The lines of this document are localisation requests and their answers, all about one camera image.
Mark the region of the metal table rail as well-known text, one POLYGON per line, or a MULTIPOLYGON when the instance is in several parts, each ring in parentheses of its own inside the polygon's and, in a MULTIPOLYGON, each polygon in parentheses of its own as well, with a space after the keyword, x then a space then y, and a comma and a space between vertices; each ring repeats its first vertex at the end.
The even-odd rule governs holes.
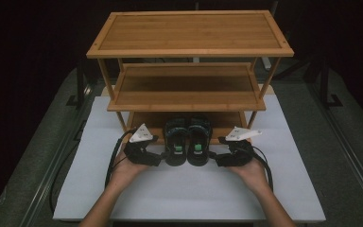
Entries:
POLYGON ((92 100, 99 92, 95 84, 60 88, 46 116, 42 129, 31 140, 28 173, 36 178, 36 189, 26 204, 18 227, 49 227, 59 193, 75 157, 92 100))
POLYGON ((317 105, 320 107, 320 111, 323 115, 323 117, 328 122, 329 127, 332 129, 336 139, 338 140, 342 152, 344 156, 347 159, 347 162, 352 169, 353 174, 355 175, 358 183, 360 184, 362 190, 363 190, 363 165, 360 163, 357 155, 354 152, 354 148, 350 144, 349 139, 344 134, 342 128, 337 123, 336 118, 330 111, 330 105, 324 104, 320 100, 320 94, 317 90, 317 88, 314 85, 307 85, 308 91, 311 94, 311 96, 316 100, 317 105))

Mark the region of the person's left hand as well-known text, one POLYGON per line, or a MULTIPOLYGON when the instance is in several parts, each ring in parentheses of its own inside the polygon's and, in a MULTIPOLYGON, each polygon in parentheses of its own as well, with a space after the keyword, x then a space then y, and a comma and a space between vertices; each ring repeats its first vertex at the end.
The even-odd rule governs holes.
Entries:
POLYGON ((132 163, 124 151, 120 151, 114 161, 112 175, 107 188, 116 193, 125 190, 148 166, 132 163))

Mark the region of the black metal stand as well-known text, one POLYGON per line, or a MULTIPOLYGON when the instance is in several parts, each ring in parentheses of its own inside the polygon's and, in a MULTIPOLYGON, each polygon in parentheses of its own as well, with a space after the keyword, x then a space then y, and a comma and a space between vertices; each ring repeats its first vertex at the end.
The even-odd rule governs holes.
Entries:
POLYGON ((313 57, 307 68, 305 79, 309 83, 319 82, 320 103, 325 109, 343 106, 337 95, 329 93, 329 65, 324 56, 313 57))
POLYGON ((85 89, 87 88, 87 83, 88 83, 88 79, 86 76, 87 61, 80 60, 75 70, 76 70, 77 92, 68 98, 66 105, 74 106, 76 109, 79 109, 84 103, 85 89))

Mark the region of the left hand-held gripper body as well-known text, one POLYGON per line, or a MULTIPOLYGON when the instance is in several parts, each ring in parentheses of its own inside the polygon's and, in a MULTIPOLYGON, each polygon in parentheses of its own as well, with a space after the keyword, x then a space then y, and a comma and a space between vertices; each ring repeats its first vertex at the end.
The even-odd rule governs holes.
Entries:
POLYGON ((138 129, 131 131, 131 138, 124 147, 124 153, 134 164, 158 166, 162 161, 161 155, 147 150, 147 147, 157 140, 158 136, 153 135, 143 123, 138 129))

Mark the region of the wooden three-tier shoe rack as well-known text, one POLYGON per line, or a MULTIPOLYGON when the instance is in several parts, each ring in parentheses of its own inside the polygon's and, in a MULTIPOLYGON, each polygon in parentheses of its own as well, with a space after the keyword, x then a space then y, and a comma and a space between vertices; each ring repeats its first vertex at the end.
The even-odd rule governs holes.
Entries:
POLYGON ((161 135, 172 116, 205 114, 215 138, 251 128, 266 108, 257 60, 293 54, 267 10, 113 12, 87 52, 122 131, 161 135))

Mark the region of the white board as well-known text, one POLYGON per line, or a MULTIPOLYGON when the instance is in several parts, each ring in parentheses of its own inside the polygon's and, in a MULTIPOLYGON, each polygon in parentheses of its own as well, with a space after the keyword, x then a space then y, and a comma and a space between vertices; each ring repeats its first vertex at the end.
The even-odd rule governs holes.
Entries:
MULTIPOLYGON (((254 127, 261 133, 253 144, 268 159, 273 191, 297 222, 325 219, 319 198, 275 95, 265 97, 267 109, 254 127)), ((112 151, 123 131, 107 110, 105 96, 95 98, 74 161, 61 188, 53 217, 80 220, 103 191, 112 151)), ((151 167, 121 194, 111 214, 131 221, 256 221, 264 214, 241 179, 215 162, 151 167)))

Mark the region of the person's right hand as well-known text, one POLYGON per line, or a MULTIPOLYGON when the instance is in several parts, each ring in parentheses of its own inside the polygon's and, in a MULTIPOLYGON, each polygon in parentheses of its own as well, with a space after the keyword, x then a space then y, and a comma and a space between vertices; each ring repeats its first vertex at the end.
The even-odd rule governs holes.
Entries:
POLYGON ((264 194, 270 190, 265 168, 257 160, 251 160, 244 166, 230 166, 229 170, 238 175, 255 195, 264 194))

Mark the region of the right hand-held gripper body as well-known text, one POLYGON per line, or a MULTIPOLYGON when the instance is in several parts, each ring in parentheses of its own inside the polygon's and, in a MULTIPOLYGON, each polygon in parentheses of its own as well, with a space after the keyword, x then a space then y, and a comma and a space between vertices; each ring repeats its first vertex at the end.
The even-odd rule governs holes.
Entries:
POLYGON ((250 139, 260 135, 259 130, 234 127, 228 135, 221 136, 218 141, 226 145, 229 153, 217 154, 215 160, 218 166, 244 166, 252 159, 260 160, 259 155, 254 151, 250 139))

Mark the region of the black sandal with green strap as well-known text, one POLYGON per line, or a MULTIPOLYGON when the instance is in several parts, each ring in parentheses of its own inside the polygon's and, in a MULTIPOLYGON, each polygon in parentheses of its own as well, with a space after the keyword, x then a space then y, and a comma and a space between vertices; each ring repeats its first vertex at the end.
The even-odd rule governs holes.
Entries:
POLYGON ((188 131, 184 118, 172 118, 164 125, 165 161, 170 166, 181 166, 186 161, 188 131))
POLYGON ((212 127, 205 116, 193 116, 190 119, 189 148, 187 161, 192 166, 205 166, 209 159, 209 145, 212 138, 212 127))

